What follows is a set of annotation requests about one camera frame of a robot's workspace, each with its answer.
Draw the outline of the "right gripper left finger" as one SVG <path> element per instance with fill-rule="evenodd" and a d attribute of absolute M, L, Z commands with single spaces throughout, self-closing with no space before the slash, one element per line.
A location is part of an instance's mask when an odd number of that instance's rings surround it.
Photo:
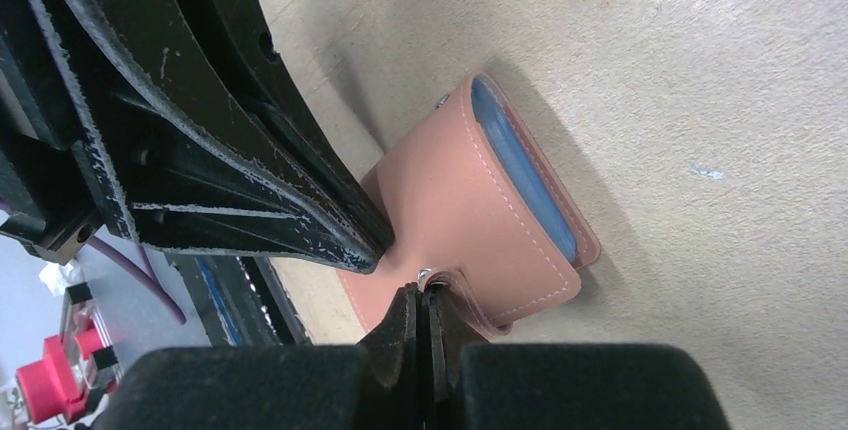
<path fill-rule="evenodd" d="M 419 290 L 355 345 L 181 347 L 139 358 L 95 429 L 414 429 Z"/>

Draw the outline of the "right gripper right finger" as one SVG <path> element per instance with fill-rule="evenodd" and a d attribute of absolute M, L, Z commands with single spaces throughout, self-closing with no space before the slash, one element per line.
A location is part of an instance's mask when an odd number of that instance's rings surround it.
<path fill-rule="evenodd" d="M 727 429 L 701 367 L 644 343 L 494 344 L 446 285 L 419 298 L 426 429 Z"/>

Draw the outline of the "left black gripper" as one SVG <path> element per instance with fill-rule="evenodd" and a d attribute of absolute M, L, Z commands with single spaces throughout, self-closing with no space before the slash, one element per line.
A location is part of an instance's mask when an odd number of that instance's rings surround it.
<path fill-rule="evenodd" d="M 369 274 L 289 201 L 283 153 L 176 0 L 1 0 L 4 237 L 68 263 L 100 229 L 166 253 Z"/>

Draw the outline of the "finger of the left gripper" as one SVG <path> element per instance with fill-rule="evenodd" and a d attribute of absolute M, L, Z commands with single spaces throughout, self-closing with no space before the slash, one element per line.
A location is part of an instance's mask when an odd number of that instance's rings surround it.
<path fill-rule="evenodd" d="M 308 229 L 354 255 L 381 255 L 394 234 L 320 128 L 282 58 L 259 0 L 176 0 L 219 79 L 283 153 L 289 201 Z"/>

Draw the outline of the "brown leather card holder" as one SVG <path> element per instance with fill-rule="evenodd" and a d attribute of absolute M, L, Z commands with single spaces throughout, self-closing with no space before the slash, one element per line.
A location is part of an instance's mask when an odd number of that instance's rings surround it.
<path fill-rule="evenodd" d="M 394 241 L 370 274 L 342 273 L 365 330 L 396 290 L 443 285 L 487 338 L 573 299 L 600 243 L 511 102 L 470 76 L 368 172 Z"/>

